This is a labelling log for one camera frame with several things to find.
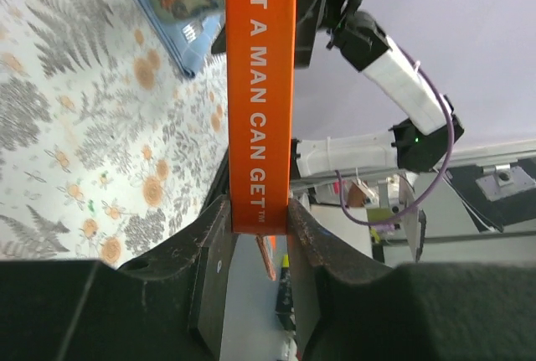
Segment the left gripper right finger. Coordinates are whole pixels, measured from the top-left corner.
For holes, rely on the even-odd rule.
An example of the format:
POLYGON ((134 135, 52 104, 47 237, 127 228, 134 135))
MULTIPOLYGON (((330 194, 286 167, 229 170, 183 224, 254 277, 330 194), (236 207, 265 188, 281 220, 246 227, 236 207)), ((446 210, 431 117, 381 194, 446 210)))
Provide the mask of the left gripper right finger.
POLYGON ((324 229, 296 200, 287 246, 305 360, 532 360, 535 269, 388 267, 324 229))

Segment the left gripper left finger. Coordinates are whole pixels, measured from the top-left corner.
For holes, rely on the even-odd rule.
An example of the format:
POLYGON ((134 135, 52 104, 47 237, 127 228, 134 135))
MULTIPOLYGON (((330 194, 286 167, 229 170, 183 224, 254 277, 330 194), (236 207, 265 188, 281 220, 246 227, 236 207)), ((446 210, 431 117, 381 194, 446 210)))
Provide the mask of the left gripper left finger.
POLYGON ((117 269, 99 260, 4 261, 1 357, 217 360, 234 249, 221 196, 117 269))

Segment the orange Gillette razor pack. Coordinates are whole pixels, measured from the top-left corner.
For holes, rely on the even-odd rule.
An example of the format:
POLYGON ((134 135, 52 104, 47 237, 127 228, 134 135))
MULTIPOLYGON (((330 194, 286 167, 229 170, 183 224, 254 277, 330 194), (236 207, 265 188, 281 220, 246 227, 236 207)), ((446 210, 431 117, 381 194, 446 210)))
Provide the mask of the orange Gillette razor pack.
POLYGON ((226 0, 229 176, 236 233, 284 235, 296 0, 226 0))

